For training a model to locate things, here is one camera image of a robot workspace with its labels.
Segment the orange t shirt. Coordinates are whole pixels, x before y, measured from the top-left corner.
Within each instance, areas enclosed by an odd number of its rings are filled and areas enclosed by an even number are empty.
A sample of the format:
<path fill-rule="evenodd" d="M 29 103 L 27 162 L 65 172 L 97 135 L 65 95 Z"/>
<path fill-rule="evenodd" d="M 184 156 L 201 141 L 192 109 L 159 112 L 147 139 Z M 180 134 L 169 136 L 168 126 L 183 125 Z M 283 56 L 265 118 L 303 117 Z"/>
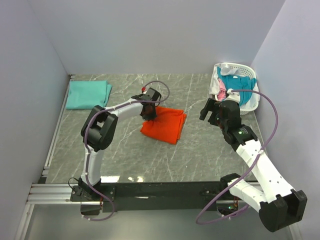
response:
<path fill-rule="evenodd" d="M 182 109 L 162 106 L 156 107 L 155 112 L 157 117 L 145 121 L 140 132 L 149 138 L 176 145 L 181 138 L 187 114 Z"/>

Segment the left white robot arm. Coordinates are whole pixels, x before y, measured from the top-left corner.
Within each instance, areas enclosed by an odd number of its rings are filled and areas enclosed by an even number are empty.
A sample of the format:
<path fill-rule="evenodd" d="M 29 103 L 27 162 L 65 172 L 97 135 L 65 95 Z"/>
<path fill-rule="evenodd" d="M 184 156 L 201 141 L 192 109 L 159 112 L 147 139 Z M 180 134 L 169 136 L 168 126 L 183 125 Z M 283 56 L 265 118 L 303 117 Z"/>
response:
<path fill-rule="evenodd" d="M 80 132 L 85 149 L 80 183 L 95 187 L 101 182 L 104 151 L 112 143 L 117 125 L 136 116 L 141 116 L 144 121 L 154 120 L 157 116 L 156 105 L 161 98 L 160 92 L 150 87 L 123 103 L 93 107 Z"/>

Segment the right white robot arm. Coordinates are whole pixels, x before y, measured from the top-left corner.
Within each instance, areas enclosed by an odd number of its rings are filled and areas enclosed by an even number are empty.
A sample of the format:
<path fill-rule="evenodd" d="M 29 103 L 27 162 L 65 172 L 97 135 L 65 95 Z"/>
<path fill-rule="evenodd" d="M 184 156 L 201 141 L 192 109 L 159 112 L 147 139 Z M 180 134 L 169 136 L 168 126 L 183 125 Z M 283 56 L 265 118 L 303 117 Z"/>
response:
<path fill-rule="evenodd" d="M 211 115 L 208 122 L 221 129 L 224 140 L 248 165 L 261 189 L 247 183 L 245 176 L 229 174 L 223 178 L 226 187 L 205 207 L 215 203 L 224 193 L 243 200 L 258 212 L 264 227 L 270 232 L 278 231 L 302 220 L 307 205 L 307 195 L 295 190 L 279 173 L 268 158 L 257 135 L 242 123 L 239 104 L 232 100 L 217 101 L 209 98 L 200 112 L 200 120 Z"/>

